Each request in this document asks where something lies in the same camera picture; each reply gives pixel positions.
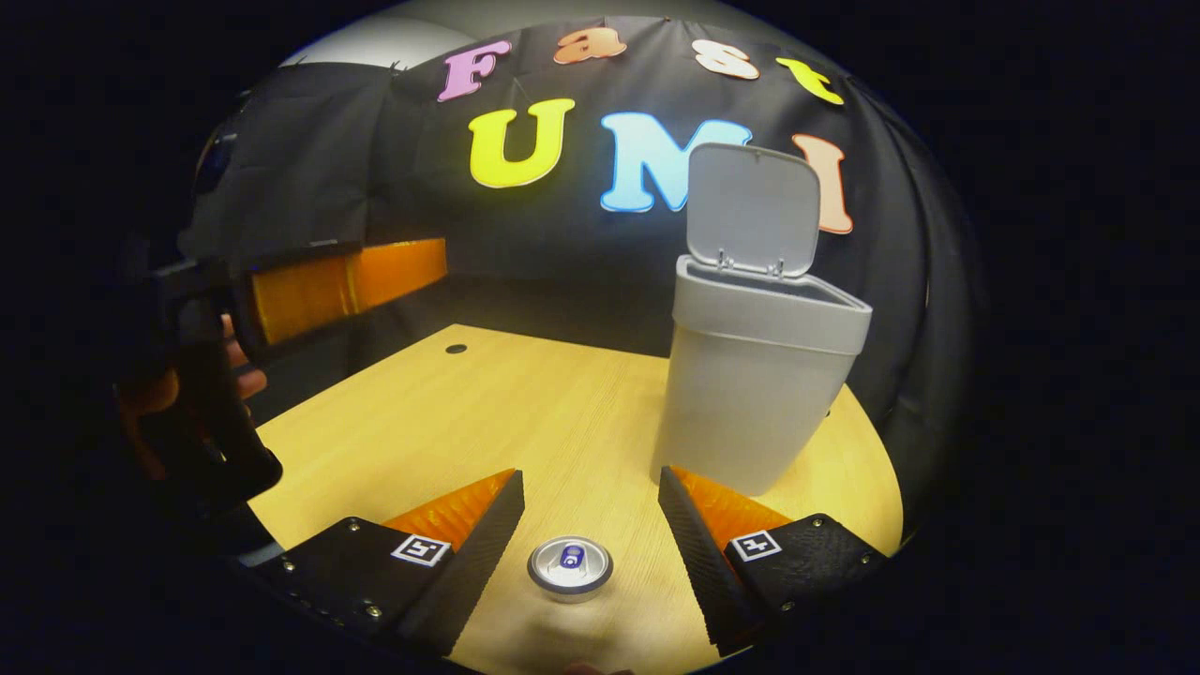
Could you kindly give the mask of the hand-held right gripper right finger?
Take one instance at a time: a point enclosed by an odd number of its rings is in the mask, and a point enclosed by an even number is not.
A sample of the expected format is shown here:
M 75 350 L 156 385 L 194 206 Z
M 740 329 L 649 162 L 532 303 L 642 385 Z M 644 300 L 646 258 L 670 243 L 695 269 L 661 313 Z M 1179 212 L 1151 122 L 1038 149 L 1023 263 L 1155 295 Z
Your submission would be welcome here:
M 835 516 L 784 516 L 680 466 L 661 468 L 656 503 L 720 656 L 816 619 L 889 560 Z

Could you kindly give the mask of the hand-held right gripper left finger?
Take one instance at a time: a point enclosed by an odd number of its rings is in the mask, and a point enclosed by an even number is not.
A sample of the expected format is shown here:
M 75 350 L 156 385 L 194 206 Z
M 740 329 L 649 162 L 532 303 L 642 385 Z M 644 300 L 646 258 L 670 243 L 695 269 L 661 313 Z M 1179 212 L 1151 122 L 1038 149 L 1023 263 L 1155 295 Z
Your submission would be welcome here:
M 248 504 L 234 516 L 247 565 L 317 623 L 394 651 L 454 652 L 526 508 L 508 468 L 377 524 L 344 516 L 280 546 Z

